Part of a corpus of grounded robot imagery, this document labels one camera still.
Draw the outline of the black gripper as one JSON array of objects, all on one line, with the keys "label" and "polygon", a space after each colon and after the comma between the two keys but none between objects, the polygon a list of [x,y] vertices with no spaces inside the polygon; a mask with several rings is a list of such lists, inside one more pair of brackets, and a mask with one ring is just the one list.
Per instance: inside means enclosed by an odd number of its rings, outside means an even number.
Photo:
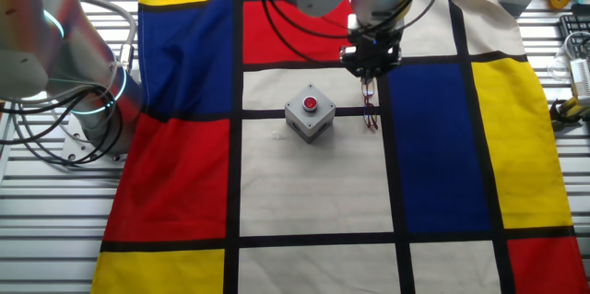
[{"label": "black gripper", "polygon": [[373,84],[376,77],[401,65],[400,41],[359,39],[356,45],[343,48],[343,65],[361,83]]}]

